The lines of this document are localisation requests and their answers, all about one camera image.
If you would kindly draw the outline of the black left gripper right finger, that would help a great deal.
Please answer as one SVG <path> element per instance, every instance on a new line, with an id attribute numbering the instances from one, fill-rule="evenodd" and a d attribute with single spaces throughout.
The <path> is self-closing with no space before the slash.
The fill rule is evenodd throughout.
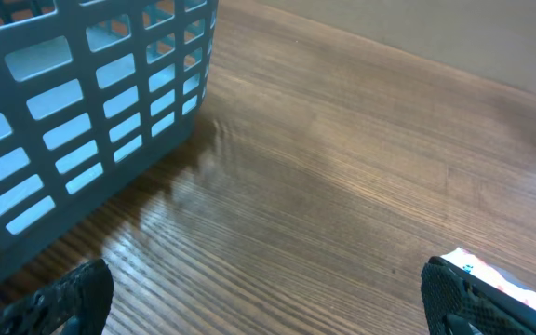
<path id="1" fill-rule="evenodd" d="M 439 256 L 423 266 L 421 278 L 425 318 L 434 335 L 536 335 L 536 310 Z"/>

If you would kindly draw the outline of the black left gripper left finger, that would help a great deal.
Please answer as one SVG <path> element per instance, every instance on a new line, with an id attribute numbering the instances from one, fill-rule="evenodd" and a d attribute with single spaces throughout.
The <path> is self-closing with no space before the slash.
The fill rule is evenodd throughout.
<path id="1" fill-rule="evenodd" d="M 85 262 L 56 282 L 0 311 L 0 335 L 101 335 L 114 281 L 102 259 Z"/>

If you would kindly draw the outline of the red white small packet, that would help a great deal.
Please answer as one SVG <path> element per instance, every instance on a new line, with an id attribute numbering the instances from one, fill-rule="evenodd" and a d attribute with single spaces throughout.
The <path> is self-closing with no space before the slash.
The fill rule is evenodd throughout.
<path id="1" fill-rule="evenodd" d="M 504 269 L 483 261 L 463 248 L 456 248 L 441 258 L 536 310 L 536 291 L 522 284 Z"/>

